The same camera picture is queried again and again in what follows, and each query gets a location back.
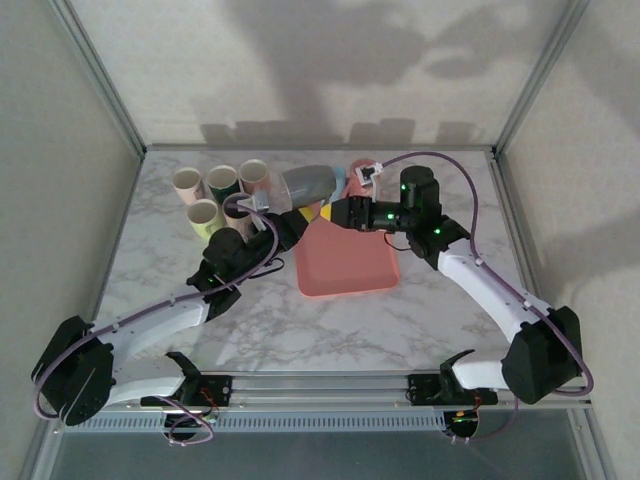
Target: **white wall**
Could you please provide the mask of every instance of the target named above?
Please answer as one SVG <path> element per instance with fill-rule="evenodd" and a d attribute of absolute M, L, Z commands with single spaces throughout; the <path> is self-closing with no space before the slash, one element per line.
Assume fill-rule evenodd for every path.
<path fill-rule="evenodd" d="M 73 0 L 147 143 L 498 138 L 566 0 Z"/>
<path fill-rule="evenodd" d="M 640 3 L 592 0 L 508 150 L 544 294 L 581 318 L 620 479 L 640 478 Z"/>
<path fill-rule="evenodd" d="M 0 478 L 37 419 L 29 379 L 60 321 L 95 301 L 137 159 L 47 2 L 0 14 Z"/>

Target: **white marble tabletop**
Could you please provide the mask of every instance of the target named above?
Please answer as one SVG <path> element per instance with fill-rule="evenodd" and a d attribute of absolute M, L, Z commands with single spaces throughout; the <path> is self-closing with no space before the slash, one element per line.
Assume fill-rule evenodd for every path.
<path fill-rule="evenodd" d="M 384 161 L 390 151 L 150 152 L 130 207 L 99 318 L 163 300 L 198 268 L 205 247 L 191 229 L 171 177 L 182 166 L 205 173 L 250 158 L 284 171 L 300 165 L 347 167 L 359 158 Z M 480 196 L 478 245 L 484 258 L 517 282 L 516 264 L 484 152 L 447 152 L 468 168 Z M 470 225 L 471 196 L 462 175 L 445 161 L 420 158 L 385 169 L 381 198 L 396 200 L 400 170 L 420 163 L 434 170 L 443 211 Z M 401 235 L 398 246 L 406 246 Z M 293 252 L 284 270 L 240 288 L 224 315 L 179 332 L 141 355 L 177 350 L 202 371 L 381 371 L 436 369 L 468 348 L 505 347 L 495 323 L 457 285 L 411 252 L 397 253 L 401 280 L 382 293 L 310 299 L 297 288 Z"/>

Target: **green paper cup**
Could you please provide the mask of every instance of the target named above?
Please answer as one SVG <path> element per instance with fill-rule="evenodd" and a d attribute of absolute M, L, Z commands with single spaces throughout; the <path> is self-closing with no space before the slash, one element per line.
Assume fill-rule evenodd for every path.
<path fill-rule="evenodd" d="M 205 240 L 209 240 L 217 230 L 225 226 L 222 209 L 208 198 L 196 200 L 189 206 L 187 217 L 191 226 Z"/>

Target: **plastic tray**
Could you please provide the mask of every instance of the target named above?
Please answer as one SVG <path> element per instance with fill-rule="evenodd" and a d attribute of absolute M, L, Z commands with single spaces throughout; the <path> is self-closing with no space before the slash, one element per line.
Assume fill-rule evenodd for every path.
<path fill-rule="evenodd" d="M 307 297 L 389 290 L 400 280 L 382 232 L 363 233 L 317 218 L 295 248 L 298 288 Z"/>

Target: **paper cup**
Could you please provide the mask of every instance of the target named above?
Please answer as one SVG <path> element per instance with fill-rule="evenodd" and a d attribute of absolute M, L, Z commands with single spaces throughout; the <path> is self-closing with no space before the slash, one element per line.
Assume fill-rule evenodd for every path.
<path fill-rule="evenodd" d="M 269 179 L 269 167 L 262 160 L 247 160 L 238 170 L 242 188 L 246 193 L 253 193 L 256 190 L 269 190 L 271 182 Z"/>
<path fill-rule="evenodd" d="M 196 200 L 187 210 L 191 226 L 205 240 L 209 240 L 217 230 L 225 226 L 224 215 L 218 205 L 208 198 Z"/>
<path fill-rule="evenodd" d="M 173 175 L 173 188 L 186 205 L 205 197 L 202 176 L 192 167 L 181 168 Z"/>
<path fill-rule="evenodd" d="M 222 205 L 224 199 L 229 195 L 240 192 L 240 182 L 238 182 L 236 169 L 229 165 L 220 165 L 212 168 L 207 173 L 206 179 L 207 186 L 219 205 Z"/>
<path fill-rule="evenodd" d="M 250 195 L 246 193 L 234 193 L 229 195 L 222 204 L 222 211 L 224 212 L 224 218 L 227 221 L 227 225 L 236 229 L 242 235 L 242 238 L 246 242 L 252 235 L 251 215 L 248 212 L 241 212 L 230 205 L 237 203 L 238 200 L 244 200 L 250 198 Z"/>

